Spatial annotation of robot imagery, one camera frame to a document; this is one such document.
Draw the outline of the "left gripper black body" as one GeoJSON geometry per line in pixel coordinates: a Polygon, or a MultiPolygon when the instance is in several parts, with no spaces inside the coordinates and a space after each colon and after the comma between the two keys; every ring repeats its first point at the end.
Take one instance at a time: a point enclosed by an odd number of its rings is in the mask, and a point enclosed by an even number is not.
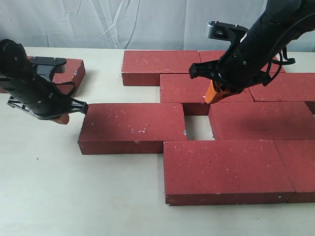
{"type": "Polygon", "coordinates": [[[0,74],[0,86],[10,94],[8,105],[19,108],[39,120],[51,120],[68,113],[71,96],[46,90],[36,73],[0,74]]]}

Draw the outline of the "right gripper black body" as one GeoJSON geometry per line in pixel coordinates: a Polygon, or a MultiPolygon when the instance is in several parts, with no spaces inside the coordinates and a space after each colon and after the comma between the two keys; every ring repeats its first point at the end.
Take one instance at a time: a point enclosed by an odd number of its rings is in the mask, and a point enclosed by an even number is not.
{"type": "Polygon", "coordinates": [[[218,59],[221,79],[216,81],[233,94],[271,80],[262,68],[291,40],[290,25],[279,23],[263,13],[240,39],[234,40],[218,59]]]}

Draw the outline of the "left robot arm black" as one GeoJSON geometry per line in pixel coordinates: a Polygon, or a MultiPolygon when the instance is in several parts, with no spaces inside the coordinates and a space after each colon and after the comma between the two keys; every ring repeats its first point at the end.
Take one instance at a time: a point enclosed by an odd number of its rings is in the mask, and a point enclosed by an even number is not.
{"type": "Polygon", "coordinates": [[[39,119],[68,124],[69,114],[88,111],[88,104],[74,99],[74,82],[56,84],[53,77],[63,73],[66,59],[28,58],[22,44],[10,39],[0,42],[0,87],[10,97],[8,106],[39,119]]]}

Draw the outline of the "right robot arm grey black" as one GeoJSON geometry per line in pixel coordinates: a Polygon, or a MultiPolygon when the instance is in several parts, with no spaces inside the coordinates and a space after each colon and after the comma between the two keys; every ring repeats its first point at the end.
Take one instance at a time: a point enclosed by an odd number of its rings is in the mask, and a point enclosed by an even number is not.
{"type": "Polygon", "coordinates": [[[210,39],[229,41],[230,46],[218,59],[194,63],[192,79],[209,79],[205,102],[214,104],[244,89],[271,83],[272,64],[281,68],[295,63],[287,57],[287,45],[315,29],[313,0],[269,0],[266,9],[250,29],[219,21],[208,23],[210,39]]]}

